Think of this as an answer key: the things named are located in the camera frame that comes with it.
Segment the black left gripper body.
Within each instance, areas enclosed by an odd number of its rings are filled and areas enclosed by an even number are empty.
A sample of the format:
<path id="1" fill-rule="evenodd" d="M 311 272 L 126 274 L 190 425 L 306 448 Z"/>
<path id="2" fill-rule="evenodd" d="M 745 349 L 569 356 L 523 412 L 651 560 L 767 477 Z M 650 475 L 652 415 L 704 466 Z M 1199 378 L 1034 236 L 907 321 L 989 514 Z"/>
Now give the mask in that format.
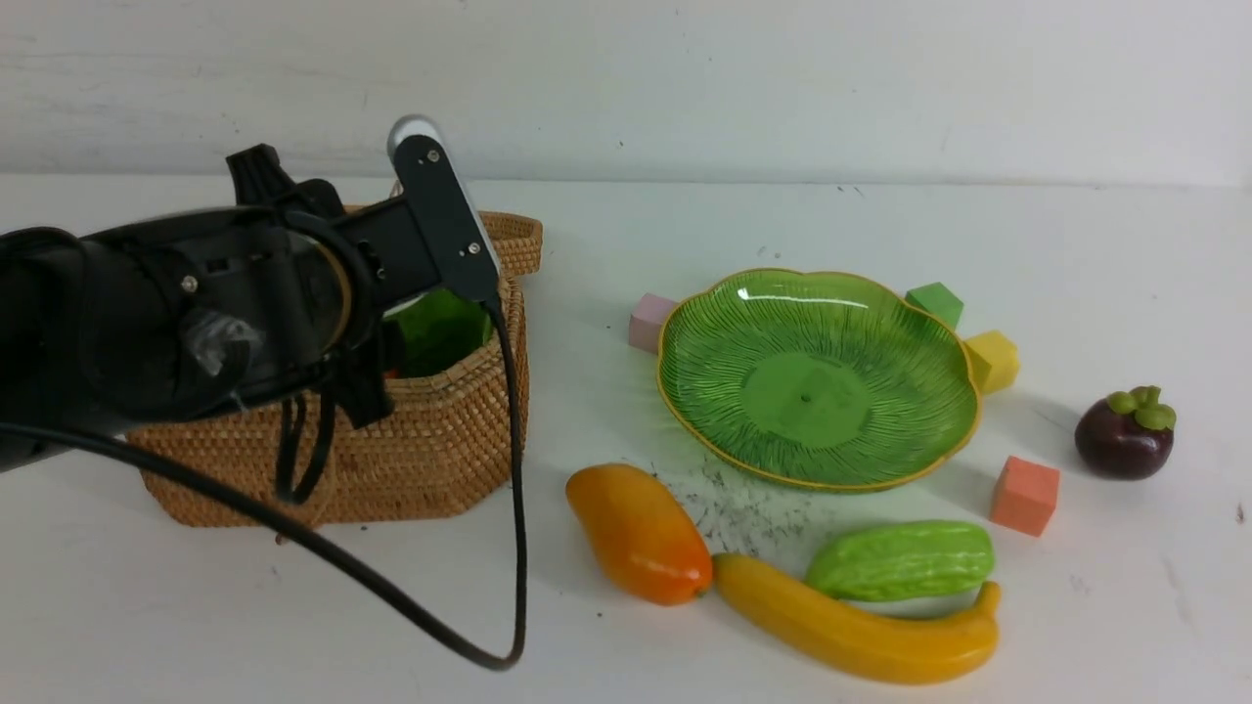
<path id="1" fill-rule="evenodd" d="M 326 246 L 347 277 L 349 324 L 332 343 L 318 395 L 344 411 L 353 428 L 388 418 L 394 405 L 384 376 L 401 365 L 403 342 L 398 326 L 381 318 L 432 288 L 429 248 L 409 205 L 393 197 L 349 212 L 331 182 L 295 182 L 274 147 L 235 152 L 227 167 L 238 205 L 272 205 L 287 225 Z"/>

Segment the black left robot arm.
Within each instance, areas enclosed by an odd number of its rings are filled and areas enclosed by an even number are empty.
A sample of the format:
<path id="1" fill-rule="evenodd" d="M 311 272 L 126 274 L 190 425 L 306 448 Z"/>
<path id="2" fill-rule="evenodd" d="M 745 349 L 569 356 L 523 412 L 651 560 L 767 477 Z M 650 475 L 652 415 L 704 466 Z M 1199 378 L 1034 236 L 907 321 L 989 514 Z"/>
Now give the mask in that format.
<path id="1" fill-rule="evenodd" d="M 265 144 L 227 164 L 234 205 L 3 236 L 3 468 L 307 391 L 389 410 L 381 317 L 447 284 L 444 229 L 406 195 L 351 214 Z"/>

